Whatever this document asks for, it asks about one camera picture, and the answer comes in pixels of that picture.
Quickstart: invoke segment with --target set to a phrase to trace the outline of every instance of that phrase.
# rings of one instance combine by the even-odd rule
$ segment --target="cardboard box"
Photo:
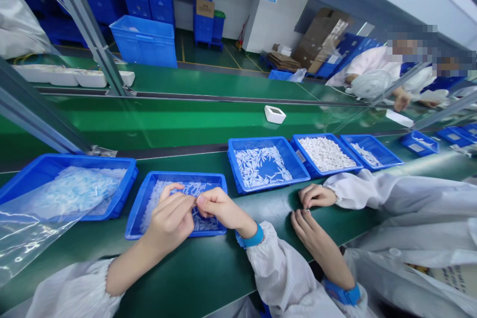
[[[300,62],[309,73],[316,73],[328,61],[340,41],[340,36],[352,23],[350,15],[329,8],[322,8],[301,39],[292,58]]]
[[[215,3],[207,0],[195,0],[195,12],[197,15],[214,18]]]

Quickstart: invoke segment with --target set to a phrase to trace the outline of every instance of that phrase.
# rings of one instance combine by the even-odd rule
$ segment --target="finger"
[[[301,190],[298,192],[298,196],[300,197],[300,201],[301,201],[302,204],[303,204],[303,199],[304,199],[304,197],[305,197],[305,194],[306,194],[307,192],[309,192],[310,190],[312,190],[314,187],[315,187],[315,184],[311,184],[311,185],[308,185],[306,188],[301,189]]]
[[[199,211],[206,214],[212,214],[212,216],[217,216],[220,210],[220,205],[220,203],[208,199],[204,193],[200,194],[197,198],[197,207],[199,208]]]
[[[306,235],[311,235],[313,233],[313,230],[312,228],[310,227],[310,225],[308,225],[308,223],[305,221],[305,219],[303,218],[303,214],[302,214],[302,211],[301,210],[297,210],[295,211],[295,216],[297,218],[297,222],[298,224],[301,226],[301,228],[303,229],[303,231],[305,232]]]
[[[172,222],[174,225],[177,223],[177,226],[179,226],[184,220],[184,217],[190,213],[195,202],[195,197],[189,195],[184,196],[181,199],[182,200],[180,200],[179,204],[174,208],[167,218],[167,220]]]
[[[166,218],[170,216],[176,210],[176,208],[179,207],[184,201],[190,202],[190,208],[192,209],[195,204],[195,200],[195,197],[191,195],[182,194],[173,201],[169,202],[169,204],[161,210],[163,217]]]
[[[321,229],[321,226],[318,225],[318,223],[316,222],[316,220],[313,218],[312,214],[310,211],[308,210],[303,210],[302,211],[302,214],[303,214],[303,218],[305,219],[305,221],[308,223],[308,225],[312,228],[312,230],[314,232],[317,232]]]
[[[177,190],[182,190],[184,188],[184,185],[179,184],[179,183],[172,183],[169,185],[166,185],[164,189],[162,190],[162,193],[160,194],[160,199],[159,202],[165,199],[166,197],[170,196],[170,192],[174,189]]]
[[[292,211],[292,226],[300,240],[306,236],[305,231],[303,231],[302,227],[297,222],[295,211]]]
[[[156,207],[156,210],[159,211],[159,210],[162,210],[164,207],[166,207],[167,205],[169,205],[172,201],[174,201],[175,199],[177,199],[178,197],[184,195],[184,193],[182,192],[176,192],[176,193],[173,193],[172,195],[169,195],[167,197],[165,197],[164,199],[160,199],[159,200],[159,203]]]
[[[303,197],[303,208],[309,209],[311,207],[310,202],[313,198],[319,199],[320,195],[324,193],[321,185],[316,185],[312,190],[308,191]]]

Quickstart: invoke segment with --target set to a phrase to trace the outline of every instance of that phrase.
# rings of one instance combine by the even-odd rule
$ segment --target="yellow floor line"
[[[260,68],[260,66],[259,66],[259,65],[257,65],[257,63],[256,63],[254,60],[252,60],[252,59],[251,59],[251,58],[250,58],[250,57],[249,57],[247,54],[245,54],[245,55],[247,56],[247,58],[248,58],[249,60],[251,60],[251,61],[252,61],[252,63],[253,63],[254,65],[256,65],[256,66],[257,66],[257,68],[258,68],[259,70],[261,70],[262,72],[265,72],[265,71],[264,71],[264,70],[262,70],[262,69]]]
[[[200,66],[209,66],[209,67],[225,68],[225,69],[228,69],[228,70],[238,70],[237,68],[234,68],[234,67],[224,67],[224,66],[215,66],[215,65],[198,64],[198,63],[195,63],[195,62],[187,62],[187,61],[177,61],[177,62],[180,62],[180,63],[187,63],[187,64],[190,64],[190,65],[200,65]],[[261,72],[261,71],[257,71],[257,70],[247,70],[247,69],[241,69],[241,70],[242,70],[242,71]]]
[[[224,48],[227,50],[227,52],[229,53],[230,57],[232,57],[232,60],[235,62],[235,64],[238,66],[238,68],[242,69],[242,67],[240,67],[239,63],[235,60],[235,58],[232,56],[232,54],[230,53],[229,49],[227,48],[226,45],[224,45]]]
[[[182,61],[185,61],[185,55],[184,55],[184,36],[182,34],[180,35],[180,44],[182,46]]]

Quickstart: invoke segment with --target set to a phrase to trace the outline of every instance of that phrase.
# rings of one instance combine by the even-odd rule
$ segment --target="blue plastic tray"
[[[261,185],[252,188],[245,186],[242,176],[240,174],[239,163],[235,156],[236,150],[255,149],[277,147],[278,152],[282,156],[285,168],[290,172],[293,179],[282,181],[273,184]],[[228,156],[230,165],[232,166],[232,173],[234,174],[235,184],[239,194],[247,194],[253,191],[271,189],[278,186],[291,185],[298,182],[310,180],[310,175],[306,171],[303,163],[296,155],[290,143],[284,137],[263,137],[263,138],[243,138],[243,139],[229,139]],[[264,165],[260,168],[261,173],[269,171],[270,175],[275,172],[275,167],[270,168]]]
[[[342,135],[342,141],[353,151],[358,157],[359,161],[363,163],[366,169],[370,171],[377,171],[386,169],[391,166],[403,165],[404,163],[397,156],[394,155],[388,148],[386,148],[379,140],[369,134],[357,134],[357,135]],[[357,152],[351,143],[358,144],[364,150],[369,151],[374,157],[379,160],[382,166],[375,166],[369,164],[361,154]]]
[[[416,138],[421,138],[428,143],[432,143],[432,147],[426,147]],[[412,131],[401,137],[401,143],[410,151],[415,152],[421,157],[439,153],[439,143],[418,131]]]
[[[343,168],[343,169],[338,169],[338,170],[320,171],[320,169],[318,169],[317,165],[313,162],[313,160],[308,155],[307,151],[303,148],[303,146],[298,141],[299,139],[302,139],[302,138],[318,138],[318,137],[325,137],[326,139],[332,140],[336,144],[338,144],[341,151],[344,154],[346,154],[350,159],[352,159],[356,162],[356,166]],[[290,142],[290,145],[296,151],[298,157],[300,157],[301,161],[305,165],[305,168],[308,170],[308,173],[310,174],[310,176],[312,178],[316,178],[316,177],[319,177],[319,176],[333,175],[333,174],[337,174],[339,172],[345,172],[345,171],[361,170],[363,168],[363,166],[361,165],[361,162],[349,150],[349,148],[346,145],[344,145],[337,137],[335,137],[335,135],[333,135],[331,133],[295,134],[293,136],[292,141]]]
[[[278,70],[271,70],[270,75],[268,78],[270,80],[288,80],[293,73],[290,72],[283,72],[283,71],[278,71]]]
[[[477,124],[468,124],[462,127],[462,129],[465,129],[468,131],[470,134],[477,136]]]
[[[466,147],[477,143],[477,137],[459,127],[447,127],[439,132],[437,135],[444,138],[446,141],[457,144],[459,147]]]
[[[136,240],[141,238],[141,221],[146,211],[149,198],[153,192],[156,181],[172,181],[172,182],[201,182],[210,183],[213,187],[220,187],[227,193],[227,183],[225,177],[222,174],[210,174],[210,173],[193,173],[183,171],[150,171],[144,179],[141,187],[139,188],[138,195],[133,204],[133,208],[128,217],[128,223],[126,225],[125,237],[128,240]],[[201,236],[217,236],[224,235],[227,232],[227,228],[219,223],[218,230],[209,231],[193,231],[189,237],[201,237]]]
[[[127,169],[108,209],[103,215],[86,215],[80,221],[118,218],[131,191],[138,169],[132,158],[105,158],[70,154],[43,154],[28,164],[0,189],[0,205],[52,181],[68,166],[99,169]]]
[[[177,68],[171,24],[124,15],[109,27],[124,61]]]

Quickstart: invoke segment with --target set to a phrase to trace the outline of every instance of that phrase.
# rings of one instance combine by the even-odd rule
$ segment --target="green workbench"
[[[406,164],[388,169],[397,175],[425,175],[462,180],[477,172],[477,161],[454,152],[441,141],[441,153],[425,158],[398,142],[400,135],[379,140]],[[139,175],[122,216],[105,222],[77,223],[0,290],[0,313],[29,298],[43,279],[72,263],[117,255],[134,242],[124,238],[127,217],[141,182],[151,170],[223,173],[230,196],[259,222],[267,220],[280,238],[308,261],[312,257],[296,237],[289,221],[300,207],[297,192],[308,183],[238,197],[226,152],[138,161]],[[0,175],[0,184],[14,173]],[[313,217],[338,244],[344,244],[379,223],[376,211],[336,206],[312,209]],[[141,278],[124,296],[118,317],[203,317],[255,290],[246,254],[232,231],[224,236],[191,238]]]

